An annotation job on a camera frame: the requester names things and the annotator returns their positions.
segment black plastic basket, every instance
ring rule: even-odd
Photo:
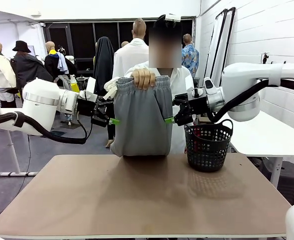
[[[224,126],[231,122],[232,128]],[[215,172],[222,168],[233,133],[233,123],[226,119],[218,124],[185,126],[189,165],[201,172]]]

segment black coat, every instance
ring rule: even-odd
[[[68,67],[69,74],[70,75],[76,74],[77,73],[76,66],[68,59],[65,58],[65,60]],[[54,80],[56,79],[56,77],[58,77],[58,75],[64,75],[64,73],[60,72],[60,70],[57,68],[58,62],[59,62],[58,57],[54,57],[50,55],[47,55],[45,57],[45,68],[52,75]]]
[[[30,54],[15,55],[13,59],[16,61],[16,78],[21,87],[24,87],[27,82],[31,82],[36,78],[53,82],[50,73],[35,56]]]
[[[112,79],[113,56],[114,51],[109,38],[99,38],[93,66],[93,78],[97,81],[95,93],[99,96],[107,93],[103,86]]]

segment gray shorts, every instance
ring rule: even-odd
[[[170,152],[172,117],[170,78],[157,77],[154,87],[138,89],[133,78],[120,78],[114,97],[116,125],[111,150],[117,156],[166,156]]]

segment yellow object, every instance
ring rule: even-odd
[[[57,52],[56,52],[56,50],[52,49],[52,50],[50,50],[50,51],[49,51],[49,53],[48,53],[48,54],[55,55],[56,53],[57,53]]]
[[[79,93],[80,92],[80,90],[78,88],[78,85],[76,83],[71,83],[70,85],[71,85],[71,90],[72,91],[74,91],[76,93]]]

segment basket handle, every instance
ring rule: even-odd
[[[231,122],[231,135],[233,134],[233,122],[230,119],[224,119],[223,121],[220,122],[221,125],[223,125],[223,123],[225,121]]]

